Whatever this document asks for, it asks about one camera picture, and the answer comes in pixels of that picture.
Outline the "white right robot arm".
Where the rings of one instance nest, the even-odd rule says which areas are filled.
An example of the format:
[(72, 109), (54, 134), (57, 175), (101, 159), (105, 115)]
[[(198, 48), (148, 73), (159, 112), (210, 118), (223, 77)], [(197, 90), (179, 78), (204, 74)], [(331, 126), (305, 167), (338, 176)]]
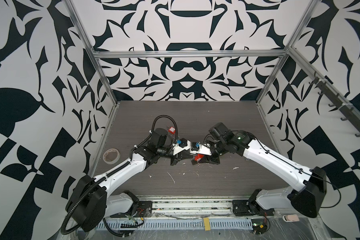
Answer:
[(318, 216), (327, 194), (327, 175), (323, 169), (300, 165), (273, 151), (252, 133), (232, 131), (223, 123), (214, 125), (209, 133), (212, 141), (191, 144), (194, 165), (218, 165), (222, 155), (237, 154), (263, 166), (288, 184), (282, 189), (256, 189), (248, 200), (234, 204), (236, 216), (265, 215), (272, 209), (291, 208), (309, 218)]

